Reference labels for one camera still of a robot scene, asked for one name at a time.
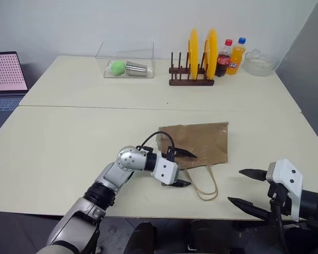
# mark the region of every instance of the laptop screen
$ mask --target laptop screen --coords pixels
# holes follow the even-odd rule
[[[27,90],[15,52],[0,52],[0,91]]]

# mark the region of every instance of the bottle label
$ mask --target bottle label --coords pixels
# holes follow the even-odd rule
[[[228,66],[229,66],[230,68],[237,68],[238,64],[237,64],[237,63],[230,62]]]
[[[220,65],[228,65],[229,56],[218,56],[217,63]]]

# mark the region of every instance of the red bottle cap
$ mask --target red bottle cap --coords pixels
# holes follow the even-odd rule
[[[225,41],[225,45],[226,45],[226,46],[231,46],[231,45],[232,45],[232,40],[231,40],[231,39],[227,39],[227,40]]]

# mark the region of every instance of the blue bottle cap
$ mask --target blue bottle cap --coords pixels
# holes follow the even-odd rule
[[[246,41],[246,38],[240,37],[239,40],[238,40],[238,43],[239,44],[244,44],[245,41]]]

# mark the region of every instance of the brown paper bag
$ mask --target brown paper bag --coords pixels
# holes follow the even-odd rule
[[[174,125],[160,127],[159,131],[167,132],[174,140],[175,146],[186,149],[197,156],[197,158],[176,157],[180,169],[185,169],[187,177],[190,179],[197,195],[205,201],[215,199],[218,195],[217,184],[210,166],[218,163],[227,162],[227,126],[228,123],[207,123],[192,125]],[[169,139],[164,135],[157,136],[159,150],[167,152],[171,145]],[[195,186],[187,169],[206,166],[215,185],[215,191],[205,193]],[[212,198],[203,198],[204,195],[215,195]]]

